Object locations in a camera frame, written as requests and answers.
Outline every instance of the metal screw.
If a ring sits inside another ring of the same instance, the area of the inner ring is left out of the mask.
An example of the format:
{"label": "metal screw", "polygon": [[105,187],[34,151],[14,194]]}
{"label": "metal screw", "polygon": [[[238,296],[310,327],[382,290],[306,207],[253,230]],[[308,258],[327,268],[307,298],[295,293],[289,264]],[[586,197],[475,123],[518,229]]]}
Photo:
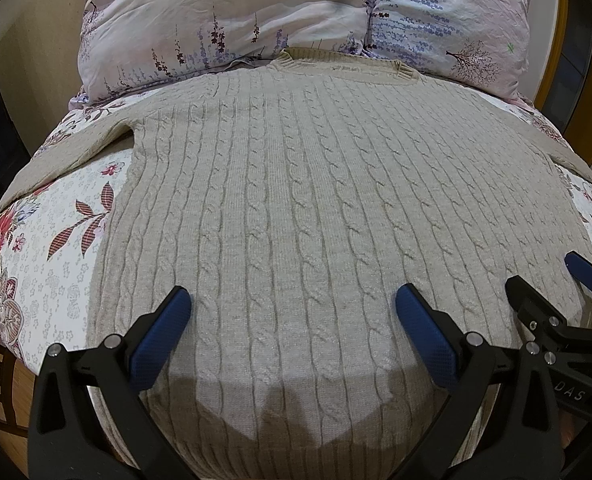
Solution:
{"label": "metal screw", "polygon": [[481,346],[483,344],[483,336],[478,332],[469,332],[465,338],[471,346]]}
{"label": "metal screw", "polygon": [[105,345],[106,348],[116,348],[116,346],[118,346],[121,341],[121,336],[119,336],[118,334],[111,334],[106,336],[102,344]]}
{"label": "metal screw", "polygon": [[62,345],[60,343],[53,343],[53,345],[50,345],[49,348],[47,348],[47,355],[50,357],[55,357],[60,354],[61,350]]}
{"label": "metal screw", "polygon": [[538,352],[540,352],[540,346],[538,346],[538,344],[535,343],[534,341],[529,341],[525,345],[525,349],[527,350],[527,352],[529,352],[532,355],[536,355]]}

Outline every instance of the bed sheet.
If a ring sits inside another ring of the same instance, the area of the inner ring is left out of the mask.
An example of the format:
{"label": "bed sheet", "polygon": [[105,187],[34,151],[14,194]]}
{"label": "bed sheet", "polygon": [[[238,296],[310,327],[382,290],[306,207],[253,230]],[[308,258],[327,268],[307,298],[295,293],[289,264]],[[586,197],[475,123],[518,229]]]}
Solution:
{"label": "bed sheet", "polygon": [[[52,146],[84,134],[93,121],[157,91],[159,88],[71,111],[34,156],[48,156]],[[476,92],[544,135],[567,144],[537,110],[507,104],[474,89],[466,91]],[[0,215],[0,341],[34,373],[52,342],[63,342],[70,350],[86,345],[95,256],[114,197],[125,182],[131,152],[132,139],[121,140]],[[592,184],[557,168],[592,243]]]}

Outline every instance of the red leaf print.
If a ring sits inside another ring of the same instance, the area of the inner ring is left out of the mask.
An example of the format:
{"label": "red leaf print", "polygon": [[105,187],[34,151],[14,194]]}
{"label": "red leaf print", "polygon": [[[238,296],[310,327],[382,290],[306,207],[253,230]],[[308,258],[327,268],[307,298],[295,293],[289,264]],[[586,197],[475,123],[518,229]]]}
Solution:
{"label": "red leaf print", "polygon": [[76,200],[76,211],[85,216],[93,216],[93,209],[91,209],[86,203],[79,202],[78,200]]}
{"label": "red leaf print", "polygon": [[113,188],[109,185],[109,182],[102,188],[100,202],[107,211],[111,211],[111,207],[113,207]]}
{"label": "red leaf print", "polygon": [[66,244],[67,240],[69,240],[71,233],[74,232],[74,227],[75,226],[67,227],[64,231],[56,235],[56,237],[51,242],[51,245],[49,246],[47,260],[49,260],[50,257],[52,257],[56,253],[56,251],[63,248],[64,244]]}
{"label": "red leaf print", "polygon": [[87,252],[87,249],[91,246],[93,241],[95,240],[95,230],[100,223],[100,220],[104,218],[104,215],[97,216],[93,219],[93,222],[89,224],[89,227],[85,229],[84,234],[82,235],[82,242],[80,243],[80,248],[82,249],[82,256]]}

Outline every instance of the cable knit pattern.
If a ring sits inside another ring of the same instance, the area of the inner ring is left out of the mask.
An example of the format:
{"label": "cable knit pattern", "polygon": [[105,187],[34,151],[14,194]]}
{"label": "cable knit pattern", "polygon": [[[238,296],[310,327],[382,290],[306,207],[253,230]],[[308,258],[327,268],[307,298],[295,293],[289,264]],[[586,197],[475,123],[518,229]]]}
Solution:
{"label": "cable knit pattern", "polygon": [[444,400],[393,311],[406,282],[498,345],[524,337],[514,274],[592,326],[563,262],[592,250],[551,158],[590,171],[450,82],[289,50],[115,111],[32,160],[8,196],[127,128],[134,161],[94,269],[89,345],[173,285],[190,291],[191,324],[141,397],[203,477],[386,478]]}

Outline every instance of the floral pillow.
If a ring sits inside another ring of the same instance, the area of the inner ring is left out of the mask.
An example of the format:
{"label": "floral pillow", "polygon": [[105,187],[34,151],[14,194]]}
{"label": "floral pillow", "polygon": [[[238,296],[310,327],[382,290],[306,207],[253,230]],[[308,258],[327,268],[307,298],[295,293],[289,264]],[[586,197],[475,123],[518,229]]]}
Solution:
{"label": "floral pillow", "polygon": [[85,0],[78,68],[90,103],[287,46],[362,52],[367,0]]}
{"label": "floral pillow", "polygon": [[527,70],[529,0],[373,0],[365,49],[517,99]]}

